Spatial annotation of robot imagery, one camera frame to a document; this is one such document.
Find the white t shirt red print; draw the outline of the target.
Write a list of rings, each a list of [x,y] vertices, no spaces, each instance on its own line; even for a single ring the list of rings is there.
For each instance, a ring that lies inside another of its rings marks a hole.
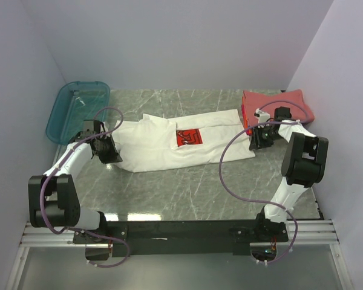
[[[236,109],[165,119],[144,114],[113,132],[123,161],[117,166],[140,173],[181,169],[255,157]]]

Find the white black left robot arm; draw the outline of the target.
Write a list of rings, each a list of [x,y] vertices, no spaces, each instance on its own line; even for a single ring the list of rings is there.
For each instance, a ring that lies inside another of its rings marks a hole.
[[[75,180],[82,167],[94,157],[102,164],[122,162],[111,132],[99,120],[85,120],[83,129],[67,145],[65,153],[43,175],[28,181],[30,223],[35,228],[49,228],[55,234],[64,229],[87,230],[96,243],[105,241],[109,228],[104,214],[80,206]]]

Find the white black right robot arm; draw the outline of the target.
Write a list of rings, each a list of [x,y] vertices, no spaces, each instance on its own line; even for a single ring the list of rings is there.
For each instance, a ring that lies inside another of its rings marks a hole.
[[[274,116],[257,109],[258,123],[251,129],[250,150],[270,147],[281,137],[287,149],[281,165],[282,180],[271,201],[257,214],[254,236],[261,241],[280,237],[299,197],[319,183],[325,172],[328,139],[310,133],[301,120],[292,118],[290,108],[280,106]]]

